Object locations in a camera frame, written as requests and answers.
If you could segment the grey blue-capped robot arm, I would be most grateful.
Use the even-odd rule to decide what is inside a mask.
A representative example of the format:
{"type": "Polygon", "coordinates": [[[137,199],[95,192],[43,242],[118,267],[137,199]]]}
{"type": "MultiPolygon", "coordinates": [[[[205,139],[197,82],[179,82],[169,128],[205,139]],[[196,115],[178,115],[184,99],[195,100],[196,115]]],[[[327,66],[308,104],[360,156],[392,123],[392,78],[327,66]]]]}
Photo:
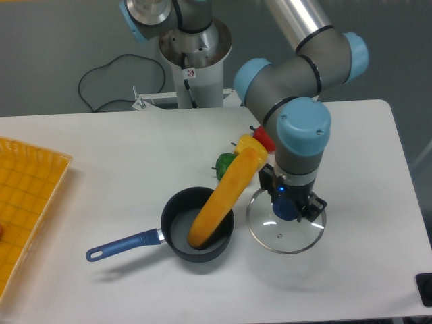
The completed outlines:
{"type": "MultiPolygon", "coordinates": [[[[234,90],[276,145],[274,166],[259,174],[274,213],[314,221],[326,206],[312,188],[331,126],[326,106],[315,98],[362,74],[369,51],[358,35],[338,32],[316,1],[268,1],[267,7],[296,55],[281,65],[246,62],[234,90]]],[[[121,1],[119,8],[137,41],[158,38],[179,108],[222,105],[223,61],[232,38],[210,1],[121,1]]]]}

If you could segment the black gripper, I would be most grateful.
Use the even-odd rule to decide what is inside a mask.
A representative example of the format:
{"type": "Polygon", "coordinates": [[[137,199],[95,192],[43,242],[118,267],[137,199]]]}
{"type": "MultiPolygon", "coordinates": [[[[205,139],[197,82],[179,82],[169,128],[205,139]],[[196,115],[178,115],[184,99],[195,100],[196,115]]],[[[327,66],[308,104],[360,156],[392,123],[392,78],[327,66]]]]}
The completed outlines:
{"type": "Polygon", "coordinates": [[[297,222],[303,219],[313,223],[322,215],[327,202],[313,192],[313,180],[304,186],[283,184],[281,177],[273,179],[274,168],[266,163],[258,172],[261,189],[271,196],[273,212],[276,216],[297,216],[297,222]]]}

